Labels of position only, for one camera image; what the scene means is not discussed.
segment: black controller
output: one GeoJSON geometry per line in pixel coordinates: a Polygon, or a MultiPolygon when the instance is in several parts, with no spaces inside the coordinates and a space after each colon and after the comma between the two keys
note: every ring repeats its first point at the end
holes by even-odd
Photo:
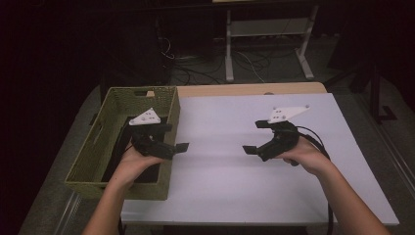
{"type": "Polygon", "coordinates": [[[150,124],[134,126],[132,145],[143,156],[154,156],[171,160],[175,154],[187,151],[189,143],[171,146],[161,141],[160,136],[171,131],[171,124],[150,124]]]}
{"type": "MultiPolygon", "coordinates": [[[[264,162],[293,149],[299,143],[300,133],[298,129],[287,120],[276,123],[258,120],[255,124],[257,128],[270,128],[274,133],[274,137],[258,148],[256,146],[246,145],[243,148],[246,154],[258,155],[264,162]]],[[[299,163],[291,161],[291,165],[296,166],[299,163]]]]}

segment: woven basket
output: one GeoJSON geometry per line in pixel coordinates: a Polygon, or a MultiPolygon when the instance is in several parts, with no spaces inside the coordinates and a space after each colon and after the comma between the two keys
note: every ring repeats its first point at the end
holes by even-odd
{"type": "MultiPolygon", "coordinates": [[[[83,198],[100,198],[108,182],[103,175],[112,157],[115,142],[128,118],[153,108],[160,118],[172,124],[163,142],[175,144],[180,104],[174,86],[113,87],[103,102],[94,124],[66,178],[66,185],[83,198]]],[[[166,200],[171,161],[158,164],[157,180],[134,183],[126,199],[166,200]]]]}

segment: storage bin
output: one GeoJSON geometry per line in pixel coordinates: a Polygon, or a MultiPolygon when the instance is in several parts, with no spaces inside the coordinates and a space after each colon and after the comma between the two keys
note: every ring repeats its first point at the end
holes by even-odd
{"type": "MultiPolygon", "coordinates": [[[[110,88],[83,145],[70,168],[66,185],[82,198],[100,198],[108,181],[110,162],[114,161],[115,144],[129,118],[134,118],[153,108],[172,129],[166,132],[163,142],[175,145],[180,104],[174,86],[113,87],[110,88]]],[[[126,199],[166,200],[171,161],[152,166],[155,180],[140,177],[129,189],[126,199]]]]}

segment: human hand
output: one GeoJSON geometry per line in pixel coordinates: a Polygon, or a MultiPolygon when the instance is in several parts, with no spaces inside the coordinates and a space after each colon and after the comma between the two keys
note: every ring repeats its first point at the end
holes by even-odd
{"type": "Polygon", "coordinates": [[[275,159],[283,159],[287,163],[296,161],[314,175],[318,175],[328,166],[333,165],[313,144],[302,136],[300,136],[299,143],[295,148],[275,157],[275,159]]]}
{"type": "Polygon", "coordinates": [[[110,183],[116,184],[118,187],[129,188],[134,180],[149,166],[160,164],[163,159],[153,156],[144,157],[140,152],[135,150],[131,141],[128,143],[122,159],[115,169],[110,183]]]}

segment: white table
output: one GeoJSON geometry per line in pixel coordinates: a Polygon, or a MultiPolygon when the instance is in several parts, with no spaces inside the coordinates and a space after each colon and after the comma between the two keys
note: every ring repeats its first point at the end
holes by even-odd
{"type": "Polygon", "coordinates": [[[309,111],[290,122],[317,132],[334,164],[374,214],[384,224],[398,224],[332,94],[183,97],[185,93],[176,142],[190,146],[173,159],[168,199],[125,201],[124,223],[326,223],[327,201],[314,176],[280,160],[264,163],[242,148],[272,138],[271,130],[257,129],[254,122],[267,119],[273,107],[309,105],[309,111]]]}

